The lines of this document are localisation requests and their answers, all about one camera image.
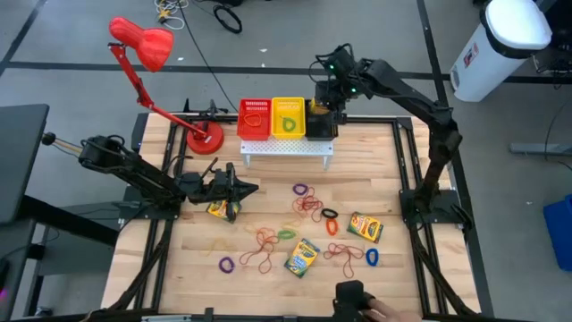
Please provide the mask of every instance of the lamp shade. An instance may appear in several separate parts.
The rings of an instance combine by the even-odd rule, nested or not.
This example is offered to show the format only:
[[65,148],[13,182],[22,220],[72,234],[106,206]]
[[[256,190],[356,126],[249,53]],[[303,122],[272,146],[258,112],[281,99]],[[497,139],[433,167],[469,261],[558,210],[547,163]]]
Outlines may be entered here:
[[109,23],[109,32],[115,39],[135,49],[137,57],[150,72],[158,72],[172,50],[172,32],[160,28],[142,29],[123,17]]

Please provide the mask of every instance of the red basket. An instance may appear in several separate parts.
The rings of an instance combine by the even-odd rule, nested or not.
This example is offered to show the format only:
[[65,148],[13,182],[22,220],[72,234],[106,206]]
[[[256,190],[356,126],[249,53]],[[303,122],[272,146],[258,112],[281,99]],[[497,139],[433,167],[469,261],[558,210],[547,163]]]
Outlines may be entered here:
[[237,134],[243,140],[268,140],[272,99],[243,98],[240,100]]

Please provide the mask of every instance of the desk lamp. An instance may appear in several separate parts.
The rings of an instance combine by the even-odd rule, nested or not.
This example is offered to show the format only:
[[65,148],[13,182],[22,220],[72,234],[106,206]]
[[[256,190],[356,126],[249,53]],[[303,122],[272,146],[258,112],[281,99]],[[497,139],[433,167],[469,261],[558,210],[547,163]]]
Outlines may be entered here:
[[177,123],[189,130],[187,134],[187,145],[197,154],[205,155],[215,153],[223,142],[224,135],[221,126],[215,122],[203,121],[189,124],[181,118],[166,112],[161,107],[155,105],[145,87],[143,81],[135,72],[127,55],[126,47],[133,48],[143,66],[150,72],[158,72],[169,58],[172,51],[173,34],[169,30],[160,28],[142,29],[135,23],[123,17],[115,17],[109,23],[109,31],[112,36],[121,43],[109,43],[109,49],[122,67],[127,78],[137,91],[137,102],[160,114],[173,123]]

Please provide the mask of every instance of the wooden tabletop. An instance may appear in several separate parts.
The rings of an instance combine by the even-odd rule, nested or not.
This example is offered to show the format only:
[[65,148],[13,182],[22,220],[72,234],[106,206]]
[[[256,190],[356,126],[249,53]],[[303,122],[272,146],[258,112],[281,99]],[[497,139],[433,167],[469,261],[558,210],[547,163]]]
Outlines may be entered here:
[[[426,157],[429,132],[415,118],[413,124],[420,164],[425,172],[429,163]],[[341,126],[327,172],[322,168],[320,157],[252,157],[247,169],[240,157],[236,125],[222,124],[222,127],[225,141],[215,154],[219,157],[216,167],[224,169],[226,162],[233,162],[237,176],[242,181],[258,184],[260,189],[242,201],[242,210],[233,225],[207,214],[204,204],[183,204],[181,216],[173,226],[161,313],[202,314],[206,307],[214,307],[215,314],[331,316],[335,285],[348,280],[342,273],[347,256],[329,260],[323,256],[331,242],[362,250],[378,249],[381,263],[377,267],[368,266],[364,258],[352,259],[355,271],[352,279],[364,282],[367,292],[396,309],[420,311],[408,229],[400,214],[400,171],[390,125]],[[149,116],[140,154],[157,167],[163,161],[168,131],[167,120],[156,114]],[[409,160],[405,132],[401,137]],[[179,146],[180,139],[181,131],[178,131],[175,147]],[[196,156],[190,150],[187,155],[195,159],[185,161],[184,172],[202,173],[215,157]],[[411,165],[408,165],[408,175],[410,184],[415,186]],[[258,248],[256,236],[249,232],[252,227],[278,231],[283,223],[299,218],[292,210],[292,201],[296,198],[292,186],[297,182],[313,186],[324,206],[340,213],[340,232],[332,237],[326,232],[324,220],[317,224],[306,218],[297,229],[299,236],[275,246],[269,273],[263,275],[258,271],[258,264],[265,258],[262,254],[241,265],[240,255]],[[447,173],[443,174],[440,184],[442,188],[450,187]],[[354,211],[375,216],[383,223],[378,244],[346,232]],[[148,227],[148,220],[133,220],[123,229],[115,247],[102,307],[115,302],[138,273]],[[455,225],[433,225],[433,230],[443,274],[467,306],[479,311],[463,233]],[[301,238],[309,239],[322,253],[306,275],[298,278],[283,264]],[[223,242],[216,243],[210,251],[213,243],[221,239]],[[228,275],[218,268],[219,260],[226,256],[236,263],[235,270]],[[425,274],[434,310],[437,306],[433,281],[429,273]],[[154,276],[155,271],[147,284],[147,305]]]

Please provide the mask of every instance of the purple rubber band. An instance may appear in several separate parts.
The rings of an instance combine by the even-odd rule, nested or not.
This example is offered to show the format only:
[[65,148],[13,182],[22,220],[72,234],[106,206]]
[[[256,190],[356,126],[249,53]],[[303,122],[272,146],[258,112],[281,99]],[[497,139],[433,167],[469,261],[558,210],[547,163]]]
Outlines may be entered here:
[[[304,190],[302,192],[298,191],[298,188],[304,188]],[[294,193],[296,193],[299,196],[304,196],[307,192],[307,186],[304,183],[296,183],[294,184],[294,187],[292,188],[292,190],[294,191]]]
[[[231,264],[231,268],[229,268],[229,269],[224,268],[223,263],[224,263],[225,261],[227,261],[227,262],[229,262],[229,264]],[[234,270],[234,262],[232,261],[232,258],[230,258],[230,257],[225,257],[225,258],[221,259],[221,261],[218,262],[218,268],[219,268],[223,273],[226,273],[226,274],[232,273],[232,271]]]

